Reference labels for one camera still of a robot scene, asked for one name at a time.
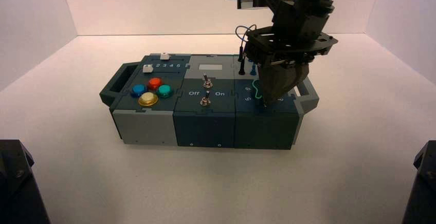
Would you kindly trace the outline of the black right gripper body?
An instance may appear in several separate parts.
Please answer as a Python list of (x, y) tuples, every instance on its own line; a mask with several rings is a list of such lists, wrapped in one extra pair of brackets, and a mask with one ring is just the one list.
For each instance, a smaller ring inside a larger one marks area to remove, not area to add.
[(261, 0), (273, 12), (273, 25), (247, 33), (247, 57), (258, 65), (313, 61), (338, 41), (322, 30), (333, 12), (332, 0)]

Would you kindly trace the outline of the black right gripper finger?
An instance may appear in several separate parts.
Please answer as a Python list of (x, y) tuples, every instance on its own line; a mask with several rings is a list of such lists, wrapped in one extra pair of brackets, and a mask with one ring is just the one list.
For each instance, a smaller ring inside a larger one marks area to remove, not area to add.
[(259, 68), (259, 80), (264, 103), (271, 105), (295, 87), (295, 68), (281, 65)]
[(279, 66), (279, 90), (277, 100), (283, 98), (296, 85), (303, 82), (309, 73), (309, 64), (297, 64), (294, 67), (284, 68)]

